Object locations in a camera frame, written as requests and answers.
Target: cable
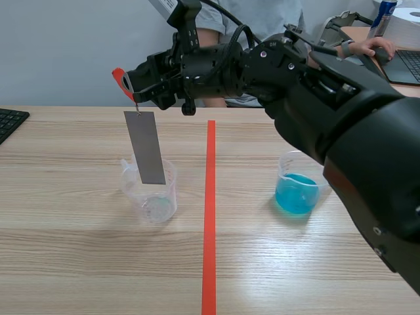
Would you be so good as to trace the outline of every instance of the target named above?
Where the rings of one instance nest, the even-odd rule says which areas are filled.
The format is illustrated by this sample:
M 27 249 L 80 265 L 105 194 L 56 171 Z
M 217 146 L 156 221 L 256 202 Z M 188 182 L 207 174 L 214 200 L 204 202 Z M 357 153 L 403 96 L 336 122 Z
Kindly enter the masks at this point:
M 208 5 L 208 6 L 212 7 L 213 9 L 219 11 L 221 14 L 225 15 L 225 17 L 227 17 L 228 19 L 233 21 L 233 23 L 235 23 L 236 25 L 238 25 L 238 26 L 244 25 L 232 13 L 230 13 L 229 11 L 227 11 L 225 8 L 221 7 L 220 5 L 217 5 L 216 3 L 212 2 L 212 0 L 200 0 L 200 1 L 202 3 L 204 3 L 205 5 Z M 253 37 L 254 41 L 257 44 L 261 44 L 261 40 L 257 36 L 255 36 L 252 32 L 251 32 L 251 34 L 252 34 L 252 37 Z
M 211 79 L 216 73 L 218 73 L 221 68 L 225 67 L 234 49 L 234 44 L 238 42 L 239 36 L 241 35 L 242 32 L 244 32 L 247 36 L 249 48 L 250 49 L 254 48 L 255 42 L 253 40 L 253 34 L 251 31 L 251 28 L 249 28 L 248 25 L 239 26 L 235 30 L 234 34 L 232 35 L 232 38 L 230 39 L 230 42 L 220 62 L 206 76 L 201 77 L 198 83 L 205 83 L 207 80 Z

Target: robotic arm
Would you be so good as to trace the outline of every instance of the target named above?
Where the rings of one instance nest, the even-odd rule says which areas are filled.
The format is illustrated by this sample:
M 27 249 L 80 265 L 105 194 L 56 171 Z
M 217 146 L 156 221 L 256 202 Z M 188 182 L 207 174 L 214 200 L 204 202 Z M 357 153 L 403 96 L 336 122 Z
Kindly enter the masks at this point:
M 324 165 L 376 254 L 420 294 L 420 100 L 315 45 L 295 26 L 256 47 L 240 26 L 229 44 L 200 48 L 199 0 L 150 1 L 178 33 L 172 49 L 124 74 L 125 92 L 162 110 L 177 95 L 185 115 L 194 115 L 195 98 L 257 97 L 278 133 Z M 237 43 L 241 32 L 250 49 Z M 302 42 L 318 69 L 307 66 Z

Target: wooden table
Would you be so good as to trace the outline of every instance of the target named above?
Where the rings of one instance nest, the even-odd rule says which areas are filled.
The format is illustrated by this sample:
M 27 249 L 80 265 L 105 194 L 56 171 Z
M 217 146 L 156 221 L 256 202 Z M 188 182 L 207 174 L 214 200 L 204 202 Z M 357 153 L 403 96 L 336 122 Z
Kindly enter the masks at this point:
M 365 27 L 354 27 L 354 26 L 346 26 L 341 28 L 341 30 L 349 36 L 351 39 L 353 39 L 355 42 L 361 42 L 365 41 L 368 37 L 369 28 Z M 382 69 L 379 67 L 376 59 L 372 58 L 375 65 L 380 69 L 380 71 L 383 73 Z M 412 85 L 403 85 L 403 84 L 391 84 L 394 89 L 396 89 L 398 92 L 400 92 L 403 95 L 409 96 L 409 97 L 420 97 L 420 86 L 412 86 Z
M 0 314 L 199 315 L 207 120 L 217 122 L 218 315 L 415 315 L 420 298 L 366 245 L 334 193 L 309 218 L 278 212 L 292 150 L 259 109 L 156 110 L 178 168 L 178 211 L 137 221 L 119 191 L 126 108 L 12 107 L 0 146 Z

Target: beaker with blue liquid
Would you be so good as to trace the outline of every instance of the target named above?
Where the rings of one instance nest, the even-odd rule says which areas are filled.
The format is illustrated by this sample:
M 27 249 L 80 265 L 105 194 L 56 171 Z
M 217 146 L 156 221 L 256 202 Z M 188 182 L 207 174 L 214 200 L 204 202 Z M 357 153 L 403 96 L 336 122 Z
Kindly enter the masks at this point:
M 301 151 L 292 151 L 280 158 L 276 201 L 294 214 L 311 212 L 328 188 L 324 168 Z

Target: red tag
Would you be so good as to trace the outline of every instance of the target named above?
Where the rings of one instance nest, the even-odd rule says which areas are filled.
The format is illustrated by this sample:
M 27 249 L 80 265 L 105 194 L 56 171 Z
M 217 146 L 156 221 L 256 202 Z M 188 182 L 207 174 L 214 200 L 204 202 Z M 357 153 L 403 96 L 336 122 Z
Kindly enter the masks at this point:
M 127 95 L 132 101 L 134 101 L 134 97 L 133 95 L 130 93 L 130 91 L 128 91 L 124 86 L 123 86 L 123 76 L 125 74 L 125 71 L 122 70 L 121 68 L 116 68 L 113 72 L 112 72 L 112 76 L 114 77 L 114 79 L 117 81 L 119 87 L 121 88 L 121 90 L 123 90 L 123 92 L 125 93 L 125 95 Z

